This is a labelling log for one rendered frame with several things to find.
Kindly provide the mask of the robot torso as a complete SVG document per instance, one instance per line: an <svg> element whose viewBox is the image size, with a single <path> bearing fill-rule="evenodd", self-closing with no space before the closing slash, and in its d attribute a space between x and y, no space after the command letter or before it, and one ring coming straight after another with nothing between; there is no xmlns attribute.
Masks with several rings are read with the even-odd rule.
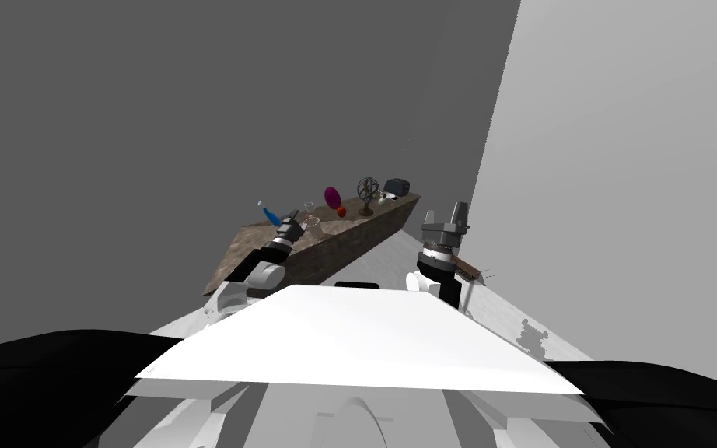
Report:
<svg viewBox="0 0 717 448"><path fill-rule="evenodd" d="M294 285L137 375L99 448L612 448L582 391L426 292Z"/></svg>

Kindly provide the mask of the blue bottle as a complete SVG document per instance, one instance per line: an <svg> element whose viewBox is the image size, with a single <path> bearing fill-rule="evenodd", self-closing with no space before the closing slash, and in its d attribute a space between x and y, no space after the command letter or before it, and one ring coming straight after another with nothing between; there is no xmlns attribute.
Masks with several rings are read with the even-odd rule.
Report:
<svg viewBox="0 0 717 448"><path fill-rule="evenodd" d="M258 201L257 206L264 213L265 217L270 222L270 224L272 224L273 226L277 226L277 227L279 227L282 224L282 221L280 220L280 218L277 215L275 215L274 213L270 212L267 209L267 207L264 205L263 201Z"/></svg>

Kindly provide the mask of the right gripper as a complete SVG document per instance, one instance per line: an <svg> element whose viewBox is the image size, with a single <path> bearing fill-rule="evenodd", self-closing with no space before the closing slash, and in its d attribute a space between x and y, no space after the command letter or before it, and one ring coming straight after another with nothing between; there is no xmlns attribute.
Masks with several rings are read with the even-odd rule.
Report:
<svg viewBox="0 0 717 448"><path fill-rule="evenodd" d="M423 242L441 247L459 248L463 236L468 231L468 208L468 203L456 202L451 223L435 223L435 212L428 210L421 227Z"/></svg>

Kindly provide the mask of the brown stone table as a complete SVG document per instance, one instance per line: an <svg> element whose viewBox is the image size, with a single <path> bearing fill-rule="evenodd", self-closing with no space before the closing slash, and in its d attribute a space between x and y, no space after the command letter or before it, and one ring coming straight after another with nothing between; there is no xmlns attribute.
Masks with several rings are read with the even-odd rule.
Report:
<svg viewBox="0 0 717 448"><path fill-rule="evenodd" d="M369 217L358 214L363 202L357 197L343 202L347 209L344 219L339 219L326 206L318 207L315 216L320 218L324 237L315 240L310 232L304 233L292 245L292 252L284 263L285 277L278 287L272 290L249 289L247 295L264 298L289 285L319 285L400 231L420 198L420 195L410 193L383 205L373 203L373 215ZM210 296L245 256L253 249L261 248L274 235L276 226L268 221L240 227L205 286L203 295Z"/></svg>

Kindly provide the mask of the dark armillary sphere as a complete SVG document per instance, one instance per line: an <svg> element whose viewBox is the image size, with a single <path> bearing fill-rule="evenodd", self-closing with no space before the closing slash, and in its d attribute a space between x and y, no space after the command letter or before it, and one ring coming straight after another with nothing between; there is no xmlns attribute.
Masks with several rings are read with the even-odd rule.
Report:
<svg viewBox="0 0 717 448"><path fill-rule="evenodd" d="M379 183L371 177L365 177L360 180L357 185L358 198L363 202L362 208L358 210L361 216L371 216L373 211L370 209L370 202L379 197Z"/></svg>

